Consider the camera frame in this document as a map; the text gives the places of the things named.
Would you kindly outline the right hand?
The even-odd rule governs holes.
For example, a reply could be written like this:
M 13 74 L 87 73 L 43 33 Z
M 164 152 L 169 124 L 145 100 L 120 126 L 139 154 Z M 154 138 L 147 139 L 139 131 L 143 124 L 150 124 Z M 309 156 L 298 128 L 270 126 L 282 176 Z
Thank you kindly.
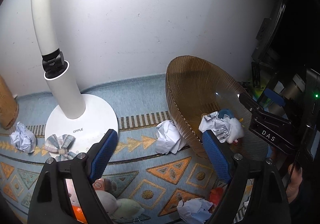
M 299 193 L 299 187 L 303 181 L 302 173 L 303 168 L 299 170 L 296 167 L 293 167 L 293 164 L 290 164 L 288 167 L 288 173 L 292 174 L 290 177 L 289 185 L 286 189 L 286 195 L 289 203 L 292 203 Z

